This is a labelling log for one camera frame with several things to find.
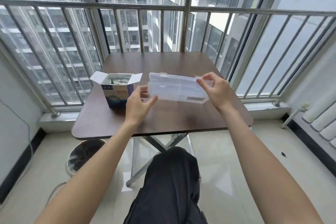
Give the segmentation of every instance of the cardboard box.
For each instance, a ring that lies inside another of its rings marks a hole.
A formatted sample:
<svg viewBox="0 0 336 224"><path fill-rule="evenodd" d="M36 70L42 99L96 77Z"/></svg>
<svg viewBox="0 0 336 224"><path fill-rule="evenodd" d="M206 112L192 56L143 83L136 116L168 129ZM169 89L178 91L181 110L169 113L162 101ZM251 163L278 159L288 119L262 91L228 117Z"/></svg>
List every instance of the cardboard box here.
<svg viewBox="0 0 336 224"><path fill-rule="evenodd" d="M124 76L131 77L127 85L106 85L105 83L109 78L123 78ZM97 82L101 85L106 101L110 108L125 107L128 97L134 91L134 83L140 82L141 74L107 74L96 71L90 80Z"/></svg>

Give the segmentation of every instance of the clear plastic box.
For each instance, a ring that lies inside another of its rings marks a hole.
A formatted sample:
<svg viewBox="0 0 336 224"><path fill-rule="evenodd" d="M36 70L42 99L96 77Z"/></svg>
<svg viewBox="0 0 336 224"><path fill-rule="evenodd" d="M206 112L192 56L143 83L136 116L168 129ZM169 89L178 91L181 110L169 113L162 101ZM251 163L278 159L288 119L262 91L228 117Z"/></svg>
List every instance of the clear plastic box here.
<svg viewBox="0 0 336 224"><path fill-rule="evenodd" d="M148 93L159 99L191 103L205 103L209 97L196 82L200 77L186 77L167 73L149 73ZM212 81L205 81L212 87Z"/></svg>

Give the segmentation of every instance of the box flap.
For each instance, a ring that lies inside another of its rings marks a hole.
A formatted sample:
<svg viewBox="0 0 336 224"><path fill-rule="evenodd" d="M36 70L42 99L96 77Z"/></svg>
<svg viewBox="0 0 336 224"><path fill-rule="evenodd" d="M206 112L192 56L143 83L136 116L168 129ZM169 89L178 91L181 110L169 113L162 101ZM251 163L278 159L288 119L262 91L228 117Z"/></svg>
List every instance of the box flap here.
<svg viewBox="0 0 336 224"><path fill-rule="evenodd" d="M90 80L102 84L107 75L107 73L95 71L95 73L90 77Z"/></svg>
<svg viewBox="0 0 336 224"><path fill-rule="evenodd" d="M140 82L141 76L142 76L142 73L141 74L132 74L130 80L128 81L128 84L133 84L133 83L136 83L136 82Z"/></svg>

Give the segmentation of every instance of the metal railing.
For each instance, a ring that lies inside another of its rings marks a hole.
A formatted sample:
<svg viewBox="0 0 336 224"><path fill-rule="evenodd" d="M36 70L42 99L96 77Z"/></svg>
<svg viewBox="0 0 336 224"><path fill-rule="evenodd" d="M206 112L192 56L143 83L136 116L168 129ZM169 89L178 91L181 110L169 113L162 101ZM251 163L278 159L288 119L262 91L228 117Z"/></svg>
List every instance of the metal railing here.
<svg viewBox="0 0 336 224"><path fill-rule="evenodd" d="M88 12L86 13L86 15L88 16L88 20L91 21L93 23L93 27L96 27L97 23L101 23L101 22L97 22L94 20L94 17L92 15L92 10L93 9L108 9L108 10L113 10L114 13L114 19L115 19L115 26L117 29L117 34L118 34L118 40L119 40L119 45L120 45L120 50L123 53L124 52L124 47L122 44L122 39L121 39L121 31L120 31L120 25L119 25L119 20L117 18L117 10L136 10L137 11L137 17L138 17L138 25L139 25L139 39L140 39L140 50L141 52L144 51L144 45L143 45L143 31L142 31L142 25L141 25L141 12L142 11L160 11L160 50L163 51L163 43L164 43L164 38L163 38L163 25L164 25L164 12L165 11L183 11L183 19L182 19L182 30L181 30L181 36L180 36L180 51L184 52L186 49L186 42L187 42L187 29L188 29L188 21L189 21L189 17L190 17L190 13L191 12L195 12L195 13L207 13L207 19L206 19L206 23L205 23L205 30L204 30L204 35L203 35L203 39L202 39L202 44L201 44L201 50L204 47L205 44L205 40L206 40L206 32L208 30L208 25L210 22L210 16L211 13L228 13L228 20L226 22L225 25L225 29L222 32L218 47L217 47L217 51L216 51L216 55L214 58L214 64L216 65L218 62L218 58L219 58L219 54L223 48L223 43L225 40L225 37L227 35L228 32L228 28L231 22L231 19L233 17L233 14L249 14L249 17L247 19L246 25L244 27L244 30L242 32L241 38L239 39L238 42L238 47L234 53L234 57L233 57L233 62L230 65L229 68L229 73L231 76L229 76L229 74L227 74L227 78L229 78L229 80L232 78L233 73L235 72L235 68L237 67L237 64L239 62L239 58L238 57L238 53L242 51L243 46L242 43L243 41L249 37L249 34L247 34L248 28L252 27L252 17L256 17L256 16L266 16L265 22L263 24L263 27L261 29L261 31L258 34L258 37L256 39L256 41L254 42L252 51L248 54L249 56L249 60L251 60L251 57L253 56L254 52L256 51L258 44L260 42L260 40L263 37L263 34L265 32L265 29L268 26L268 22L270 21L271 17L274 15L286 15L287 18L285 20L285 22L283 23L281 29L279 30L276 38L274 39L271 47L269 48L266 56L264 57L261 65L258 68L258 71L256 72L256 74L254 75L254 78L252 80L252 82L250 83L250 85L248 86L246 92L244 95L239 96L241 99L271 99L271 100L276 100L276 104L279 103L279 101L281 100L282 94L284 92L284 90L290 86L290 83L298 76L297 71L304 66L307 66L308 63L307 58L312 55L315 54L316 52L318 52L323 45L327 42L327 40L329 39L329 37L335 32L335 28L331 29L332 26L334 25L334 22L336 20L336 11L332 11L332 12L322 12L322 11L305 11L305 10L278 10L278 9L265 9L265 8L256 8L256 9L251 9L251 8L231 8L231 7L207 7L207 6L191 6L191 0L185 0L185 5L148 5L148 4L123 4L123 3L99 3L99 2L64 2L64 1L34 1L34 0L0 0L0 5L4 5L10 15L10 17L12 18L13 22L15 23L15 26L17 27L17 29L20 31L20 33L22 34L23 38L25 39L25 41L27 42L27 44L29 45L33 55L36 57L36 59L39 61L39 63L42 66L42 69L45 71L48 79L50 80L50 82L52 83L52 85L54 86L54 88L57 91L57 94L60 96L61 100L63 101L63 104L50 104L48 106L48 109L50 112L55 113L55 109L54 107L60 107L60 106L77 106L77 105L83 105L84 104L84 100L81 97L80 92L78 91L75 82L68 70L68 67L66 66L66 63L63 60L63 57L53 39L53 36L48 28L48 26L46 25L44 19L42 18L41 12L39 7L59 7L61 8L62 14L66 20L66 23L69 27L69 31L70 34L72 35L72 38L74 40L75 46L79 52L79 56L80 59L84 65L85 68L85 72L87 77L90 77L90 72L89 72L89 68L86 64L86 60L84 58L84 55L81 51L81 48L79 46L78 40L75 36L74 30L72 28L71 23L69 22L69 16L66 13L66 8L82 8L82 9L86 9ZM71 83L74 91L76 92L80 103L69 103L68 101L66 101L66 99L63 96L63 93L59 90L59 88L57 87L52 75L48 72L48 70L46 69L46 67L44 66L43 62L41 61L40 57L38 56L36 50L34 49L29 37L26 35L26 33L24 32L22 26L20 25L20 23L18 22L18 20L16 19L15 15L12 12L12 7L14 6L31 6L34 8L39 22L42 25L42 27L44 28L44 31L47 34L48 40L50 41L50 43L52 44L52 47L55 49L55 52L61 62L61 65L63 66L63 68L65 69L65 73L69 79L69 82ZM273 67L271 73L269 74L269 76L267 77L266 81L264 82L263 86L260 88L259 92L257 94L250 94L250 90L254 84L254 82L256 81L256 79L258 78L262 68L264 67L266 61L268 60L270 54L272 53L272 50L274 49L276 43L278 42L280 36L282 35L286 25L288 24L289 20L291 19L292 16L305 16L305 19L303 20L303 22L301 23L300 27L297 29L295 35L292 37L292 39L290 40L288 46L285 48L284 52L282 53L282 55L280 56L279 60L277 61L276 65ZM292 63L289 65L289 67L287 68L287 70L285 71L285 73L282 75L282 77L280 78L280 80L276 83L275 87L273 88L273 90L265 95L263 93L263 90L265 89L267 83L270 81L271 77L273 76L273 74L275 73L276 69L278 68L279 64L281 63L281 61L284 59L284 57L286 56L286 54L288 53L289 49L291 48L291 46L293 45L293 43L295 42L295 40L297 39L298 35L300 34L300 32L302 31L303 27L305 26L305 24L307 23L307 21L309 20L310 17L312 16L322 16L323 19L322 21L318 24L318 26L316 27L316 29L313 31L313 33L310 35L310 37L307 39L306 43L304 44L304 46L301 48L300 52L298 52L298 54L296 55L295 59L292 61ZM309 50L306 52L306 54L304 55L304 57L301 59L299 65L297 65L296 69L294 72L292 72L292 74L289 76L289 78L287 78L286 82L283 84L282 88L280 91L276 92L277 88L279 87L279 85L284 81L284 79L286 78L286 76L288 75L288 73L291 71L291 69L294 67L294 65L296 64L296 62L298 61L299 57L304 53L305 49L308 47L308 45L311 43L311 41L313 40L313 38L317 35L317 32L321 29L321 27L323 26L323 24L325 23L325 21L327 20L328 17L332 17L330 22L327 24L327 26L323 29L322 33L318 36L318 38L314 41L314 43L312 44L312 46L309 48ZM94 39L99 39L104 37L103 35L99 35L98 31L95 30L93 28L93 30L91 31L92 34L94 35ZM99 48L99 43L96 43L96 45L98 46L97 49L99 52L102 52L101 48ZM236 80L241 80L242 79L242 75L237 78Z"/></svg>

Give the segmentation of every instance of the forearm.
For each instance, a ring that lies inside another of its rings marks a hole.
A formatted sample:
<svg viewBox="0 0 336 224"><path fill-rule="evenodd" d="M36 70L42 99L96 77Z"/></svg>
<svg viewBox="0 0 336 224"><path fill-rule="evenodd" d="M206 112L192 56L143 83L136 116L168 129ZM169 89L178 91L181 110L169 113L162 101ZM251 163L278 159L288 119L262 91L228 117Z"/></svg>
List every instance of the forearm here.
<svg viewBox="0 0 336 224"><path fill-rule="evenodd" d="M220 111L265 223L322 223L309 198L233 108Z"/></svg>
<svg viewBox="0 0 336 224"><path fill-rule="evenodd" d="M135 124L124 123L65 184L35 223L89 223L135 129Z"/></svg>

